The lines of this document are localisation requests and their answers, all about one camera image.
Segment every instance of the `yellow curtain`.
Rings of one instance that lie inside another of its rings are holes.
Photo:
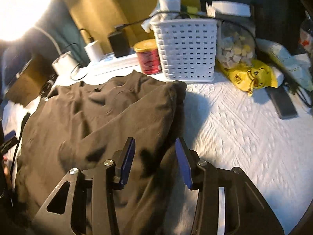
[[[157,0],[64,0],[78,28],[88,29],[96,40],[101,42],[105,53],[111,52],[107,39],[114,26],[131,23],[148,15],[155,8]],[[182,4],[200,9],[200,0],[181,0]],[[147,34],[141,25],[126,28],[130,45],[153,38],[153,33]],[[88,43],[88,36],[82,33]]]

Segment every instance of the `white plastic basket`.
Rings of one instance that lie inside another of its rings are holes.
[[[166,81],[214,80],[216,20],[166,20],[152,27]]]

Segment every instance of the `silver screw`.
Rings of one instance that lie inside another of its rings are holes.
[[[200,160],[200,161],[198,161],[198,164],[200,166],[206,166],[208,164],[208,162],[206,160]]]
[[[78,172],[78,169],[77,168],[72,168],[70,171],[69,171],[69,173],[71,174],[71,175],[74,175],[74,174],[76,174]]]
[[[234,168],[234,173],[240,174],[240,173],[242,173],[242,169],[239,168],[239,167],[235,167],[235,168]]]
[[[105,165],[105,166],[111,166],[113,163],[114,163],[114,162],[113,162],[112,160],[106,160],[106,161],[104,162],[104,165]]]

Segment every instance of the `blue gripper pad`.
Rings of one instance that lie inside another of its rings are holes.
[[[179,164],[180,173],[184,179],[185,185],[188,189],[192,186],[192,179],[191,179],[191,168],[185,153],[185,150],[189,151],[189,149],[184,149],[182,142],[179,138],[176,139],[175,142],[175,149],[176,149],[176,156]]]
[[[135,155],[136,143],[135,143],[134,138],[129,137],[125,145],[128,145],[128,149],[127,149],[127,152],[126,152],[126,155],[125,155],[122,167],[121,167],[121,179],[119,182],[122,188],[128,182],[131,165],[133,163],[133,159]]]

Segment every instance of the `bright light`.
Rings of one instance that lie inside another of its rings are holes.
[[[0,39],[13,41],[40,19],[50,0],[0,0]]]

